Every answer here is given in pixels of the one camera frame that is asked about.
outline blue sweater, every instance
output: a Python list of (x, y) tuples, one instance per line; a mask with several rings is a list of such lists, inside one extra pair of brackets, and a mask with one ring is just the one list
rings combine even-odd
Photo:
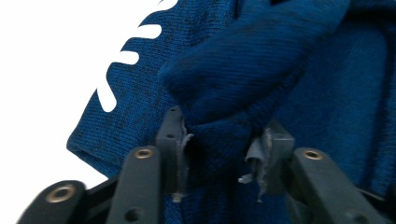
[(105, 112), (95, 92), (67, 148), (114, 176), (180, 105), (194, 134), (189, 189), (181, 204), (166, 198), (166, 223), (289, 223), (282, 197), (256, 203), (257, 185), (236, 181), (250, 138), (276, 118), (297, 147), (383, 195), (396, 183), (395, 11), (391, 0), (178, 0), (141, 24), (160, 24), (159, 37), (126, 42), (140, 60), (109, 66), (117, 106)]

